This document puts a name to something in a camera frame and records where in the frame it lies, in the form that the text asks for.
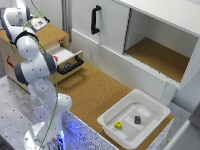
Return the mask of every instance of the cabinet handle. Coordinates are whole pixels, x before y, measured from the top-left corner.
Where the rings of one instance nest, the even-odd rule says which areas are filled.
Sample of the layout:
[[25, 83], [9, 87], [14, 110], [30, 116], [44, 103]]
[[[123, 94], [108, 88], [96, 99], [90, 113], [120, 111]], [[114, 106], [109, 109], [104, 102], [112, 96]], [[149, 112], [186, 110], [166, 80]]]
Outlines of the cabinet handle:
[[101, 10], [101, 7], [96, 5], [96, 8], [92, 10], [92, 24], [91, 24], [91, 31], [92, 34], [98, 33], [100, 30], [96, 28], [96, 12]]
[[79, 58], [78, 55], [75, 56], [75, 60], [77, 61], [77, 63], [70, 67], [60, 69], [58, 66], [57, 72], [62, 75], [65, 75], [65, 74], [69, 73], [70, 71], [76, 69], [77, 67], [81, 66], [84, 63], [84, 61], [81, 58]]

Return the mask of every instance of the cabinet door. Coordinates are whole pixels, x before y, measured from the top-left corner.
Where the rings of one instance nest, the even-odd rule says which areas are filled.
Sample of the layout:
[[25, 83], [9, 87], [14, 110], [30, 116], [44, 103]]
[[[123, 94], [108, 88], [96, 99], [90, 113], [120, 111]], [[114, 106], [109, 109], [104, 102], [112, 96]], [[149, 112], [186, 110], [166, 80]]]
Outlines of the cabinet door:
[[[92, 10], [96, 5], [96, 28], [100, 32], [92, 35]], [[74, 0], [73, 29], [119, 54], [123, 53], [129, 8], [113, 0]]]

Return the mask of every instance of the yellow object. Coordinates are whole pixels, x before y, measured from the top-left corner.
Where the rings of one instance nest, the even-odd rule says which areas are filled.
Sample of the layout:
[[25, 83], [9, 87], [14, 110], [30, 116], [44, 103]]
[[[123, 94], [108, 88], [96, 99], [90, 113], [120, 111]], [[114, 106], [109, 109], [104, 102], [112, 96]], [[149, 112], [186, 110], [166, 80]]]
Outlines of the yellow object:
[[116, 129], [120, 129], [121, 126], [122, 126], [122, 122], [120, 122], [120, 121], [115, 122], [115, 126], [114, 126], [114, 127], [115, 127]]

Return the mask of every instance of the white tray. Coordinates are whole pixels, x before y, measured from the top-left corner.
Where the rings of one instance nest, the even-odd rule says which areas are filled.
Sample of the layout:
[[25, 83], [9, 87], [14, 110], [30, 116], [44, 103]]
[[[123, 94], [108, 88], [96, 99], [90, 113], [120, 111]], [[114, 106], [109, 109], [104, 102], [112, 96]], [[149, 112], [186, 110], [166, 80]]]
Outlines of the white tray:
[[[105, 133], [118, 144], [126, 149], [135, 149], [169, 113], [169, 108], [135, 89], [97, 120]], [[135, 116], [140, 116], [140, 124], [135, 124]], [[122, 122], [119, 130], [114, 127], [116, 121]]]

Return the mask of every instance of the black handle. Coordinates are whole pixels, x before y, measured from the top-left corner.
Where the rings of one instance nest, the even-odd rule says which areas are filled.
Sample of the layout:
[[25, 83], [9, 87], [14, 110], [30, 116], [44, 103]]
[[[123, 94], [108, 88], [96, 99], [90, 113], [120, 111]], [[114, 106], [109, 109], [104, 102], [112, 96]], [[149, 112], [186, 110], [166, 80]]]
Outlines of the black handle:
[[91, 24], [91, 31], [92, 34], [98, 33], [100, 30], [96, 28], [96, 12], [101, 10], [101, 7], [96, 5], [96, 8], [92, 10], [92, 24]]
[[84, 63], [84, 61], [81, 58], [79, 58], [78, 55], [75, 56], [75, 60], [77, 61], [77, 63], [70, 66], [70, 67], [60, 69], [59, 66], [58, 66], [57, 72], [62, 74], [62, 75], [65, 75], [65, 74], [69, 73], [70, 71], [74, 70], [75, 68], [79, 67], [80, 65], [82, 65]]

